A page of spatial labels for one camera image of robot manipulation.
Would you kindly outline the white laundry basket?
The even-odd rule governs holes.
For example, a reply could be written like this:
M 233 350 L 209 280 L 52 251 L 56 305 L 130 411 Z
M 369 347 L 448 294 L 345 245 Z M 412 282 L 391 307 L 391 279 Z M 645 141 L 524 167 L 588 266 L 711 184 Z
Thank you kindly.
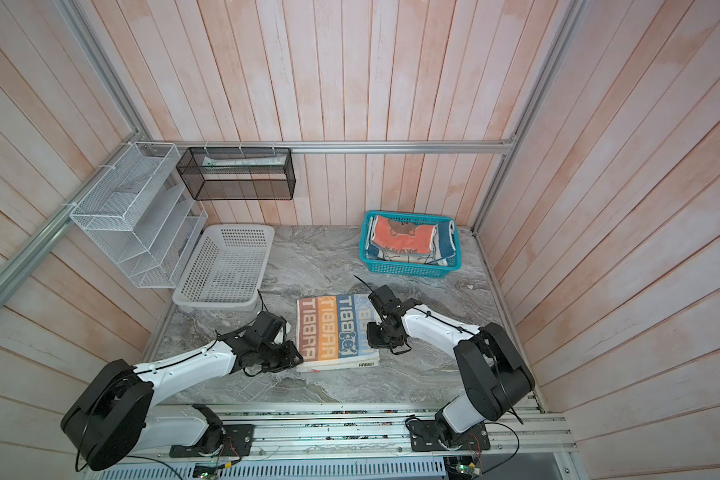
M 275 229 L 267 225 L 208 227 L 174 289 L 173 303 L 194 309 L 257 309 L 274 235 Z

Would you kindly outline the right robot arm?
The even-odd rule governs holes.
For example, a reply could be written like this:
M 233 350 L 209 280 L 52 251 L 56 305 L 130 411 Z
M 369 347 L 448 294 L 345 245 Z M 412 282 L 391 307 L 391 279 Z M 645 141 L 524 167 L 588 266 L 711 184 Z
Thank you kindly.
M 501 325 L 457 321 L 418 300 L 399 299 L 387 285 L 372 290 L 368 299 L 380 317 L 367 326 L 371 347 L 401 355 L 410 350 L 413 338 L 456 361 L 464 392 L 436 414 L 441 437 L 454 437 L 479 423 L 500 419 L 534 390 L 530 368 Z

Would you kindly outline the teal plastic basket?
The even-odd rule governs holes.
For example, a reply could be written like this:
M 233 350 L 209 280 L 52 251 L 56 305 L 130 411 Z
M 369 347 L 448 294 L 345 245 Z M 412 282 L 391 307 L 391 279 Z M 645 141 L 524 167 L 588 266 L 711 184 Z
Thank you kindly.
M 443 278 L 448 273 L 456 271 L 461 268 L 462 265 L 462 254 L 460 247 L 460 239 L 458 228 L 455 224 L 455 244 L 456 244 L 456 255 L 448 260 L 447 266 L 437 265 L 423 265 L 423 264 L 412 264 L 412 263 L 396 263 L 389 261 L 380 261 L 368 259 L 365 253 L 362 251 L 363 243 L 365 240 L 365 234 L 368 230 L 369 220 L 374 215 L 388 216 L 394 220 L 411 222 L 414 224 L 434 224 L 439 221 L 452 220 L 447 216 L 437 216 L 428 214 L 413 214 L 413 213 L 402 213 L 402 212 L 389 212 L 389 211 L 378 211 L 372 210 L 365 214 L 364 221 L 361 228 L 361 238 L 359 241 L 359 253 L 360 260 L 366 265 L 369 271 L 374 273 L 383 274 L 394 274 L 394 275 L 407 275 L 417 276 L 426 278 Z

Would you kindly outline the red orange towel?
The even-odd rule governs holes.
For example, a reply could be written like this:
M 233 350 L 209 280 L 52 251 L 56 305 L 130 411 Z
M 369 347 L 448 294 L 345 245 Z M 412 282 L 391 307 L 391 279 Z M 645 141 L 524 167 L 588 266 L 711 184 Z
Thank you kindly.
M 394 254 L 426 255 L 433 251 L 434 225 L 416 225 L 385 216 L 374 219 L 371 242 Z

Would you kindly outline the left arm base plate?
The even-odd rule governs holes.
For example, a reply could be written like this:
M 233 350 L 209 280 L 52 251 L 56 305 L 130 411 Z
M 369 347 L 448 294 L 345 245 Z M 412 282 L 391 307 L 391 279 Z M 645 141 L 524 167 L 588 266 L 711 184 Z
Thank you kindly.
M 206 432 L 191 445 L 172 445 L 170 458 L 190 458 L 199 456 L 244 457 L 250 454 L 254 439 L 253 424 L 223 424 L 210 426 Z

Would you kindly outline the blue patterned towel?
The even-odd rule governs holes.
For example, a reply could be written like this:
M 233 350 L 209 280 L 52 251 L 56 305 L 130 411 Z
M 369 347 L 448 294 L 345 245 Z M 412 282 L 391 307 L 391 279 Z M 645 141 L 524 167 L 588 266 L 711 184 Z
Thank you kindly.
M 436 230 L 433 238 L 433 251 L 430 254 L 407 255 L 394 254 L 385 250 L 380 250 L 371 242 L 371 231 L 376 216 L 383 215 L 374 215 L 370 218 L 368 230 L 365 234 L 365 240 L 362 247 L 362 251 L 365 253 L 368 259 L 396 263 L 447 266 L 448 260 L 456 255 L 456 244 L 454 237 L 455 224 L 452 220 L 439 221 L 434 224 L 426 224 L 434 225 Z

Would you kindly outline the small patterned cloth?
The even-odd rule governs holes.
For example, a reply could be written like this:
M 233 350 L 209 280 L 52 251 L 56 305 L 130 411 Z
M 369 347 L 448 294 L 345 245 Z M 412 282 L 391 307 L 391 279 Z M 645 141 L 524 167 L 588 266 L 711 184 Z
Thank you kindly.
M 380 363 L 368 340 L 368 325 L 380 318 L 366 295 L 301 298 L 297 302 L 300 371 L 371 368 Z

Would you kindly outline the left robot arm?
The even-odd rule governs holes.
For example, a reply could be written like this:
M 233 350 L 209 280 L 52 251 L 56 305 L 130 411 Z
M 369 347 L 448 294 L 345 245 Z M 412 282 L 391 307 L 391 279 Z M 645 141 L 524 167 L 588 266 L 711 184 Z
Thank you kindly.
M 279 373 L 303 363 L 286 320 L 266 310 L 249 323 L 218 333 L 208 344 L 163 360 L 106 364 L 63 416 L 60 428 L 76 450 L 75 469 L 102 471 L 128 455 L 180 447 L 218 457 L 228 446 L 223 421 L 195 403 L 164 400 L 207 380 L 241 372 Z

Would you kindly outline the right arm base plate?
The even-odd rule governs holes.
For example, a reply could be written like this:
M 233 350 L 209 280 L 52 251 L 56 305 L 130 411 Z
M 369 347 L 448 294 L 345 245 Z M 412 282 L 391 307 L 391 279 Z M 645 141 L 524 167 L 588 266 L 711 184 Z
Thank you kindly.
M 490 441 L 483 423 L 458 433 L 452 430 L 444 420 L 422 420 L 416 416 L 404 422 L 410 434 L 411 449 L 414 452 L 488 451 Z

